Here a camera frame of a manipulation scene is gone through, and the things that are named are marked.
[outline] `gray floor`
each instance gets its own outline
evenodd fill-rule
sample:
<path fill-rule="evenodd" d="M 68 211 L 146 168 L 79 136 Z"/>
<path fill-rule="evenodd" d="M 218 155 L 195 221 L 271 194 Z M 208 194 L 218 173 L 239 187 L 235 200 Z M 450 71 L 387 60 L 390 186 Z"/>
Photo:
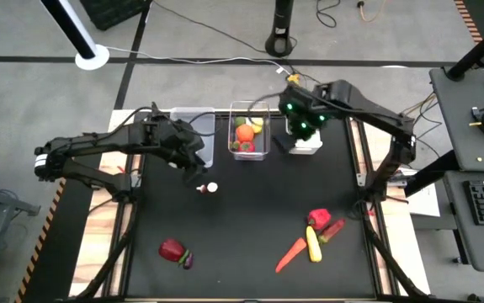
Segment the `gray floor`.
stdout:
<path fill-rule="evenodd" d="M 138 16 L 101 32 L 88 21 L 80 3 L 71 0 L 96 42 L 130 48 Z M 263 48 L 269 30 L 273 0 L 257 1 L 170 0 L 160 3 L 223 29 Z M 322 5 L 332 3 L 324 0 Z M 389 61 L 454 61 L 474 44 L 452 0 L 389 1 L 372 24 L 359 21 L 355 1 L 343 3 L 331 14 L 336 29 L 320 25 L 313 0 L 295 2 L 292 32 L 299 44 L 290 58 Z M 367 1 L 367 14 L 378 7 Z M 245 46 L 153 7 L 141 51 L 173 57 L 265 57 Z M 35 0 L 0 0 L 0 56 L 74 56 L 74 50 Z M 113 52 L 112 56 L 128 56 Z M 0 63 L 0 188 L 15 191 L 22 199 L 47 206 L 53 184 L 39 183 L 32 172 L 34 147 L 55 136 L 75 136 L 81 131 L 102 131 L 125 65 L 112 64 L 96 72 L 82 72 L 73 64 Z M 124 108 L 157 102 L 163 108 L 210 105 L 228 107 L 232 100 L 252 99 L 284 87 L 285 75 L 273 66 L 167 66 L 135 67 Z M 302 66 L 303 72 L 322 81 L 347 79 L 366 97 L 400 111 L 431 92 L 428 69 L 380 67 Z M 442 120 L 438 107 L 428 112 Z M 431 126 L 421 121 L 418 134 Z M 451 146 L 445 127 L 423 138 L 437 152 Z M 423 167 L 436 156 L 423 144 L 412 165 Z M 19 217 L 6 236 L 0 257 L 0 298 L 12 300 L 45 219 Z M 453 237 L 446 231 L 418 233 L 428 281 L 434 294 L 460 299 L 473 291 L 484 294 L 484 274 L 456 266 Z"/>

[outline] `clear plastic bin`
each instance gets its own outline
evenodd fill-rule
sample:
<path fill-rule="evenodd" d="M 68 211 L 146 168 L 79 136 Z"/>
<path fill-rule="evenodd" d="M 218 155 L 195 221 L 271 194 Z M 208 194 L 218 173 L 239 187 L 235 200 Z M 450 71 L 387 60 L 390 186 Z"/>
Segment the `clear plastic bin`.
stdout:
<path fill-rule="evenodd" d="M 269 118 L 269 105 L 266 102 L 257 102 L 253 106 L 250 112 L 247 110 L 253 101 L 234 101 L 231 103 L 231 111 L 228 119 L 228 149 L 234 156 L 236 160 L 243 161 L 262 161 L 266 157 L 270 148 L 270 118 Z M 262 131 L 257 133 L 253 137 L 253 144 L 255 146 L 255 151 L 238 151 L 232 147 L 232 144 L 238 140 L 236 135 L 236 118 L 245 118 L 246 124 L 251 125 L 251 121 L 248 117 L 252 119 L 260 118 L 263 120 Z"/>
<path fill-rule="evenodd" d="M 204 112 L 215 112 L 212 107 L 177 107 L 172 108 L 170 111 L 170 118 L 172 120 L 182 120 L 185 122 L 190 122 L 197 114 Z M 205 114 L 200 116 L 197 120 L 191 123 L 194 131 L 201 134 L 211 134 L 215 131 L 215 115 Z M 201 137 L 205 144 L 205 147 L 197 151 L 197 156 L 199 156 L 202 161 L 205 162 L 205 167 L 209 168 L 214 164 L 214 138 L 215 136 L 203 136 Z"/>

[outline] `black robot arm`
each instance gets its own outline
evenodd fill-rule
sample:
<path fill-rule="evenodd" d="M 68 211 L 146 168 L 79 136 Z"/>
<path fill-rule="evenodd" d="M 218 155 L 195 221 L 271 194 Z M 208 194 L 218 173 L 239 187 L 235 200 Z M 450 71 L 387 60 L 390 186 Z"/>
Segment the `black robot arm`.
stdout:
<path fill-rule="evenodd" d="M 109 133 L 58 137 L 42 147 L 36 147 L 35 174 L 40 181 L 69 178 L 87 186 L 106 188 L 114 200 L 118 200 L 130 194 L 129 172 L 111 175 L 86 167 L 72 158 L 104 152 L 151 154 L 171 166 L 184 169 L 183 180 L 189 182 L 205 173 L 204 162 L 195 154 L 203 147 L 204 142 L 193 132 L 190 124 L 170 120 L 152 104 L 152 112 L 143 121 L 121 125 Z"/>
<path fill-rule="evenodd" d="M 416 157 L 413 119 L 385 109 L 368 100 L 352 84 L 344 80 L 315 86 L 312 92 L 289 82 L 279 96 L 279 110 L 296 139 L 306 140 L 326 121 L 353 117 L 391 134 L 390 150 L 378 167 L 365 180 L 365 193 L 371 199 L 386 198 L 387 181 L 402 165 Z"/>

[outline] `carrot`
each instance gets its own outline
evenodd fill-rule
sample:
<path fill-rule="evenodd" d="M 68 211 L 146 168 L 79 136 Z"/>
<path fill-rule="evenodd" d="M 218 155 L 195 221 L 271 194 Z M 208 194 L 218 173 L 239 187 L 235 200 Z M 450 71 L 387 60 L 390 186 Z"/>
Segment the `carrot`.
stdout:
<path fill-rule="evenodd" d="M 279 273 L 283 267 L 286 266 L 292 259 L 307 247 L 307 242 L 304 238 L 298 238 L 290 250 L 285 254 L 285 256 L 279 261 L 277 267 L 275 268 L 275 273 Z"/>

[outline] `red bell pepper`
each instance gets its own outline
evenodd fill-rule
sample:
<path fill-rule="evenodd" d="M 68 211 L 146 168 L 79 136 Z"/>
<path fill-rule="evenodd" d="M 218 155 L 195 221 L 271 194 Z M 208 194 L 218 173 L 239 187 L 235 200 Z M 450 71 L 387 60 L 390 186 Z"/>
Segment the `red bell pepper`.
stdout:
<path fill-rule="evenodd" d="M 343 229 L 345 220 L 341 219 L 333 224 L 331 224 L 328 228 L 322 231 L 322 234 L 318 236 L 318 241 L 321 244 L 327 243 L 333 236 L 335 236 L 341 229 Z"/>
<path fill-rule="evenodd" d="M 183 269 L 190 269 L 193 265 L 193 253 L 186 249 L 180 242 L 167 239 L 159 246 L 159 255 L 168 261 L 183 264 Z"/>
<path fill-rule="evenodd" d="M 315 230 L 319 231 L 326 227 L 332 219 L 332 215 L 326 209 L 311 210 L 307 216 L 307 223 Z"/>
<path fill-rule="evenodd" d="M 251 141 L 242 142 L 240 147 L 238 147 L 239 152 L 254 152 L 255 145 Z"/>

